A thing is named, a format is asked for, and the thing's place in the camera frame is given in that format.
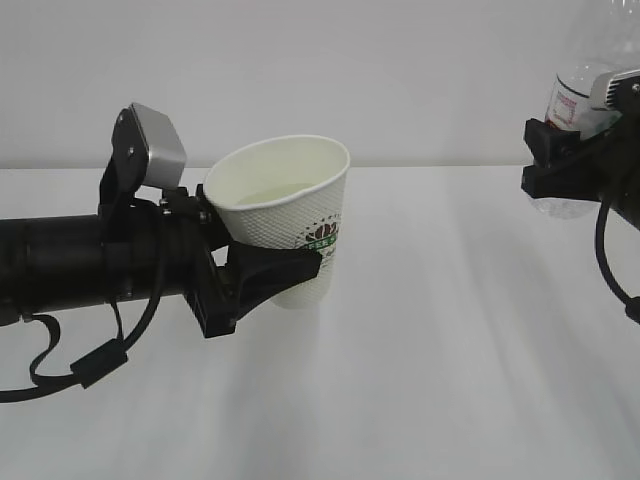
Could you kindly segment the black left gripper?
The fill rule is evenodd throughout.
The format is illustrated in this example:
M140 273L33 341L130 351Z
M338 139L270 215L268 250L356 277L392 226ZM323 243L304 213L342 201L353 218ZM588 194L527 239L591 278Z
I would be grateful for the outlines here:
M230 335L240 320L278 294L317 277L321 254L231 243L201 188L142 184L143 143L130 107L111 134L112 153L99 183L103 244L118 252L133 283L150 284L150 304L184 297L206 338ZM229 246L224 268L212 253Z

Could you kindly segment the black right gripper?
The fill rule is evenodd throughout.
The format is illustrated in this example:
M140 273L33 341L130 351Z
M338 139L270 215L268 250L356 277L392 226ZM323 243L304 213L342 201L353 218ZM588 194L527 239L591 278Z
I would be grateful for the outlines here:
M620 114L613 126L583 140L579 131L562 130L530 118L523 140L531 154L521 188L534 199L560 198L615 203L639 201L639 113Z

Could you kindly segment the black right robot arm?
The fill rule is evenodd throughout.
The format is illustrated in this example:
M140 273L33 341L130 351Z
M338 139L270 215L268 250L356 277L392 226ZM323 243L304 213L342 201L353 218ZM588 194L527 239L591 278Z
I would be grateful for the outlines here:
M631 225L639 225L639 72L603 74L591 103L620 114L612 126L583 139L531 118L524 142L533 163L523 168L521 189L532 199L601 202Z

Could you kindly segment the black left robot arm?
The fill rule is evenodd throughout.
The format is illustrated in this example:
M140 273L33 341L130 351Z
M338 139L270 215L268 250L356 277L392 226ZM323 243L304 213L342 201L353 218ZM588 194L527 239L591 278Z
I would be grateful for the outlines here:
M1 321L181 295L207 338L315 278L318 253L236 241L202 188L180 183L186 152L169 117L122 109L91 215L1 223Z

